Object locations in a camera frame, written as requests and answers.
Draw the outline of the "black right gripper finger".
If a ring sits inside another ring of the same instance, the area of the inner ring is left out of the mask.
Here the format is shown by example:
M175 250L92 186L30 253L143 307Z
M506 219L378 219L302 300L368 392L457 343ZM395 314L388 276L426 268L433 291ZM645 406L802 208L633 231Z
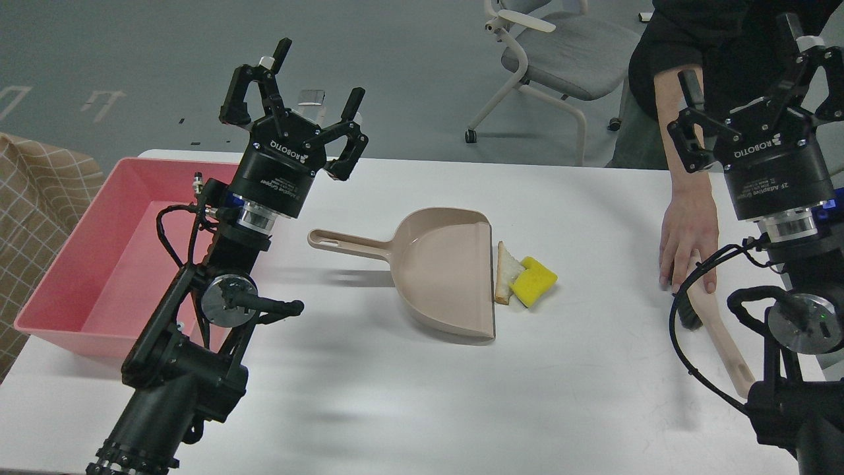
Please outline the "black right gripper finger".
M768 92L769 119L782 121L787 112L801 111L810 83L818 69L826 75L827 96L810 121L842 121L843 65L842 48L827 46L819 36L805 35L796 13L777 16L777 29L785 42L786 69Z
M708 170L716 162L724 172L733 166L729 145L739 143L740 132L729 125L729 121L715 120L706 113L704 93L700 89L698 75L685 69L677 75L686 108L678 112L676 120L669 123L667 132L673 140L679 159L688 174ZM698 136L709 129L717 132L717 138L727 139L727 145L705 148Z

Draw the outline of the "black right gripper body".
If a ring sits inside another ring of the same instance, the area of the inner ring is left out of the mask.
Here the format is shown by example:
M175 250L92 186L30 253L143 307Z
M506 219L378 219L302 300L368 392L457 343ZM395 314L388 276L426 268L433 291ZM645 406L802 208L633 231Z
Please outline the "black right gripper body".
M738 220L835 198L810 112L760 97L733 109L727 119L729 129L715 141L715 159L723 166Z

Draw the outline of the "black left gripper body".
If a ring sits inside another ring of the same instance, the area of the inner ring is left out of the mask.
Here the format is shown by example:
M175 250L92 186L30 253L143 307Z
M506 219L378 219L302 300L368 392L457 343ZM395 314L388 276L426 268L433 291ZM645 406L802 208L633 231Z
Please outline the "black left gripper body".
M323 146L305 148L320 127L299 115L272 117L251 124L250 138L228 190L244 201L298 218L317 172L328 157Z

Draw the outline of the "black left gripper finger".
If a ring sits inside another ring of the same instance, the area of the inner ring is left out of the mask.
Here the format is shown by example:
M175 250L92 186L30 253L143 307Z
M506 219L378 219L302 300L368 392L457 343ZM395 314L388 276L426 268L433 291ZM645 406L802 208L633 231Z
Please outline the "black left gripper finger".
M247 105L247 91L252 84L256 84L262 100L263 117L274 121L277 127L280 126L281 119L286 116L286 107L278 90L276 75L292 43L292 40L284 37L271 56L261 57L256 65L242 64L236 67L220 106L220 123L236 127L252 127L255 124Z
M338 158L330 160L323 166L326 173L332 179L338 181L348 180L361 158L363 150L369 143L369 138L361 131L361 126L355 121L355 116L361 107L366 92L362 87L353 88L349 93L349 97L347 97L346 105L340 115L340 120L325 129L320 136L325 143L329 143L340 137L346 138L346 146Z

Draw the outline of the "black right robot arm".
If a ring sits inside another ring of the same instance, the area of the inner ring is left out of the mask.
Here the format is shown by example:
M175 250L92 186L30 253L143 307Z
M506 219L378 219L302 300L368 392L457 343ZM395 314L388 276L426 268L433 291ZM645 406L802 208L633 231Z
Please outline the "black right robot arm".
M706 113L696 74L679 73L687 107L667 131L685 170L721 163L736 217L762 233L696 265L679 293L730 258L768 253L766 267L787 287L727 298L727 309L764 339L762 380L745 403L718 396L747 415L757 442L792 454L800 473L841 474L842 381L805 381L798 356L842 349L842 201L815 136L842 120L842 49L805 35L795 13L777 25L789 60L783 78L723 120Z

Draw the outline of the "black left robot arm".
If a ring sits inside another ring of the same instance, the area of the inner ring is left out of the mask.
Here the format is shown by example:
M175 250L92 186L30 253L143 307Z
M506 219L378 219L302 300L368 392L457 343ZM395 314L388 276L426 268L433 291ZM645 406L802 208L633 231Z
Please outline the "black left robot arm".
M166 474L183 444L223 423L244 397L242 364L257 325L304 310L302 301L260 296L251 271L280 218L296 219L318 172L345 181L367 147L355 117L365 90L353 88L340 120L322 127L284 104L277 75L292 42L236 67L220 123L249 144L229 183L193 178L194 201L156 215L156 235L178 266L121 366L133 395L88 474Z

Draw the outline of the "person's bare forearm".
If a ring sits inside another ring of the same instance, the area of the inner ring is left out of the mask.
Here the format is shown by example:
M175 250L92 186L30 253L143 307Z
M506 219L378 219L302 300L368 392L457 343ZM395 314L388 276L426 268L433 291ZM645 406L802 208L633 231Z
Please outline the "person's bare forearm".
M703 79L701 66L682 64L657 73L652 81L657 122L671 177L672 196L675 197L711 192L709 175L705 172L688 172L679 154L679 151L687 150L688 141L692 138L691 133L699 145L703 144L702 129L699 125L685 127L679 123L682 110L686 106L680 77L685 71L691 71L697 79Z

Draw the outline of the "person's bare hand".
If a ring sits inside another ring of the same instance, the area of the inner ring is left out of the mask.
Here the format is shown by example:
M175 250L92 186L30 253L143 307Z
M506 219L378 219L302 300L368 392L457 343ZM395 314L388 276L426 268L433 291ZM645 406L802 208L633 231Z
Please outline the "person's bare hand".
M664 212L658 249L659 282L679 291L693 254L711 257L719 240L717 205L708 180L674 187Z

